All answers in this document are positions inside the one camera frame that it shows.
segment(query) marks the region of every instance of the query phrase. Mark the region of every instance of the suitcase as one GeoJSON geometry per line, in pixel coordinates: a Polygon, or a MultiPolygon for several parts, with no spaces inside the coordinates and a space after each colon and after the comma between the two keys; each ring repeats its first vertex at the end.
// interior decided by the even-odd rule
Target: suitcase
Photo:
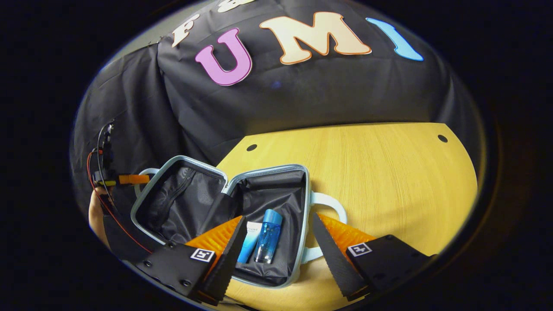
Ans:
{"type": "Polygon", "coordinates": [[[233,278],[265,288],[283,288],[297,280],[300,265],[322,256],[319,247],[305,247],[308,217],[314,204],[332,207],[347,223],[343,206],[334,198],[311,191],[309,172],[299,164],[252,170],[228,180],[208,164],[178,155],[154,174],[131,210],[135,226],[160,244],[186,243],[234,217],[262,222],[266,209],[283,217],[272,263],[251,258],[237,263],[233,278]]]}

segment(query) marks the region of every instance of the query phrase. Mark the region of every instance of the white tube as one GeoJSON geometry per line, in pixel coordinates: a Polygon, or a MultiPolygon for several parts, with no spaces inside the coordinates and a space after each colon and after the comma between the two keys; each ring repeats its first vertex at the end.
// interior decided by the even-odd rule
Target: white tube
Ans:
{"type": "Polygon", "coordinates": [[[242,250],[240,255],[238,255],[238,262],[247,263],[249,255],[252,253],[255,244],[257,243],[257,238],[261,232],[261,223],[260,222],[251,222],[249,221],[246,224],[248,233],[244,239],[244,244],[242,244],[242,250]]]}

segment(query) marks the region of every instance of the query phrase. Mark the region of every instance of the red wire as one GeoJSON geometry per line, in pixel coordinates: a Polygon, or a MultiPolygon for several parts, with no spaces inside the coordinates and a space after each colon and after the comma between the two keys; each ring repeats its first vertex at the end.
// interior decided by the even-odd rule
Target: red wire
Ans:
{"type": "Polygon", "coordinates": [[[134,241],[136,242],[136,244],[138,244],[138,246],[142,247],[143,249],[145,249],[147,252],[149,252],[150,254],[152,253],[151,250],[147,249],[146,247],[142,246],[142,244],[140,244],[137,240],[134,239],[134,237],[132,237],[132,235],[130,235],[127,230],[125,230],[125,228],[123,228],[123,226],[121,225],[121,223],[117,220],[117,218],[115,218],[115,216],[113,215],[113,213],[111,212],[111,210],[107,207],[107,204],[102,200],[102,198],[100,198],[100,194],[98,193],[98,191],[96,191],[96,187],[94,187],[94,182],[92,181],[92,176],[90,175],[90,157],[92,156],[93,152],[89,153],[88,154],[88,158],[86,159],[86,171],[88,172],[88,180],[90,181],[90,185],[92,186],[94,192],[96,193],[96,196],[98,197],[98,199],[100,200],[100,202],[103,204],[103,206],[106,208],[106,210],[109,212],[109,214],[113,217],[113,219],[115,220],[115,222],[119,225],[119,227],[121,227],[121,229],[123,231],[125,231],[125,233],[134,241]]]}

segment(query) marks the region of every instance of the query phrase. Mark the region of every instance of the letter u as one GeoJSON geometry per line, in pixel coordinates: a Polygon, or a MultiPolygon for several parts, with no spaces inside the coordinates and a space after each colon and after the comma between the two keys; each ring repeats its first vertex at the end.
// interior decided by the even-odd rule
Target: letter u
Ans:
{"type": "Polygon", "coordinates": [[[211,80],[222,86],[233,85],[244,80],[252,70],[252,58],[238,38],[238,32],[238,28],[233,28],[217,39],[217,42],[225,43],[236,58],[236,67],[233,70],[226,71],[221,68],[213,55],[213,45],[206,46],[196,55],[196,61],[202,64],[211,80]]]}

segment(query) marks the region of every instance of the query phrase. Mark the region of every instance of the wire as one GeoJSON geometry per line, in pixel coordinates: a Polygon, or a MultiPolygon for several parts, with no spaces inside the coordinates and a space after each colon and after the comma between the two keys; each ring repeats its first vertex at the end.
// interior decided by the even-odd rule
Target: wire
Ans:
{"type": "MultiPolygon", "coordinates": [[[[106,126],[108,126],[109,124],[111,124],[113,122],[113,120],[110,120],[109,122],[107,122],[104,126],[102,126],[102,128],[100,129],[100,132],[98,133],[98,141],[96,143],[96,150],[100,151],[100,138],[102,138],[102,132],[103,132],[103,129],[106,128],[106,126]]],[[[104,186],[104,189],[106,190],[107,192],[107,196],[109,197],[109,199],[111,200],[111,202],[113,202],[113,208],[115,209],[116,212],[119,213],[119,210],[117,209],[117,207],[115,206],[115,201],[113,200],[113,198],[111,197],[111,194],[109,194],[109,190],[107,189],[107,186],[106,186],[106,181],[104,180],[104,177],[103,177],[103,173],[102,173],[102,166],[100,165],[100,153],[98,152],[98,170],[100,171],[100,178],[102,179],[102,184],[104,186]]]]}
{"type": "Polygon", "coordinates": [[[106,210],[109,212],[109,214],[113,217],[113,219],[115,220],[115,222],[117,223],[117,225],[119,225],[119,227],[136,243],[138,244],[138,246],[142,247],[144,250],[146,250],[148,253],[152,253],[151,250],[147,249],[146,247],[144,247],[142,244],[140,244],[137,240],[134,239],[134,237],[129,233],[127,232],[127,230],[125,230],[125,228],[123,227],[123,225],[121,225],[121,223],[119,222],[119,220],[117,220],[117,218],[114,216],[114,214],[111,212],[111,209],[107,206],[107,204],[102,200],[102,198],[100,197],[100,194],[98,193],[98,191],[96,191],[96,187],[94,187],[94,182],[92,181],[92,176],[90,174],[90,157],[92,156],[92,154],[94,153],[95,151],[92,151],[88,154],[88,157],[86,159],[86,171],[88,172],[88,180],[90,181],[90,185],[92,186],[92,189],[94,190],[94,192],[96,193],[96,196],[98,197],[98,199],[100,200],[100,202],[102,203],[102,205],[106,208],[106,210]]]}

